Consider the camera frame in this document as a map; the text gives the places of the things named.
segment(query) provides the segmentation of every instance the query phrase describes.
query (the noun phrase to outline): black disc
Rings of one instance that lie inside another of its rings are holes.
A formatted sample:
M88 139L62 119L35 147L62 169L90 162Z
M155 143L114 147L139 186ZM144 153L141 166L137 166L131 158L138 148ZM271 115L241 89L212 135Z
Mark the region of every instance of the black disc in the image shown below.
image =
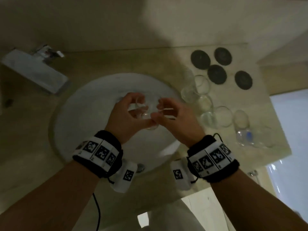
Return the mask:
M249 73L245 71L238 71L235 74L235 82L240 89L248 90L252 87L252 78Z
M208 69L209 79L215 84L223 84L227 80L227 73L221 66L211 65Z
M193 51L190 56L190 60L192 61L193 65L198 69L207 69L211 64L211 59L206 54L206 52L202 50Z
M223 66L230 65L231 62L232 62L232 55L225 48L215 49L214 57L215 57L216 61Z

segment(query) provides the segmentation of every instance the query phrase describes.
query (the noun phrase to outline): hand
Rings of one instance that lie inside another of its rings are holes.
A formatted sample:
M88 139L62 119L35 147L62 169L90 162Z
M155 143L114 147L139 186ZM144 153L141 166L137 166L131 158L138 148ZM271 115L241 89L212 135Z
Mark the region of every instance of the hand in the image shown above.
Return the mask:
M144 95L141 93L127 93L121 101L115 104L105 130L112 133L121 144L129 141L138 131L152 127L156 123L152 119L137 119L141 109L128 111L129 105L136 102L139 98L144 102Z
M173 98L161 98L160 103L162 105L159 104L157 106L158 109L172 109L163 110L163 113L152 113L151 118L157 124L166 127L181 143L185 144L187 147L191 147L205 136L192 109L187 105ZM174 116L176 119L171 120L164 115Z

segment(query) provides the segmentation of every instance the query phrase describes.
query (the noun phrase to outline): clothing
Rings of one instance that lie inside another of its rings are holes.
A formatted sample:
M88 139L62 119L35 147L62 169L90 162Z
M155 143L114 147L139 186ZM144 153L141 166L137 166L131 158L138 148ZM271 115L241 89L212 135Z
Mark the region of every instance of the clothing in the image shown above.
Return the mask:
M205 231L181 199L149 211L148 217L149 225L143 228L134 216L103 231Z

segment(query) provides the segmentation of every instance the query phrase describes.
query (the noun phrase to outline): person's right hand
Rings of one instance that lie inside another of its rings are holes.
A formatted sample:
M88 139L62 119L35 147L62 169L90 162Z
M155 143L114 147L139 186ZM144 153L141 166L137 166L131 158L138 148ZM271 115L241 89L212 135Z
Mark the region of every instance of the person's right hand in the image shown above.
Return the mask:
M159 101L163 107L159 104L158 109L172 109L163 110L163 113L152 113L151 118L157 124L166 127L177 140L187 147L191 147L205 136L190 107L174 98L161 98ZM171 120L164 115L174 116L176 119Z

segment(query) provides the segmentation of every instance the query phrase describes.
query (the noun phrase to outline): sink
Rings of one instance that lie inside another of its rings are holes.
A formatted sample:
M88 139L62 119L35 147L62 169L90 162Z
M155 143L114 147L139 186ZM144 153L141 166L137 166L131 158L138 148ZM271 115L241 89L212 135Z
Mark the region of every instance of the sink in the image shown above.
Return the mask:
M73 150L82 141L105 128L114 104L128 92L180 99L175 89L143 74L111 74L87 83L68 98L54 122L53 145L65 161L71 161ZM122 145L123 158L143 164L144 173L166 162L179 145L163 126L141 130Z

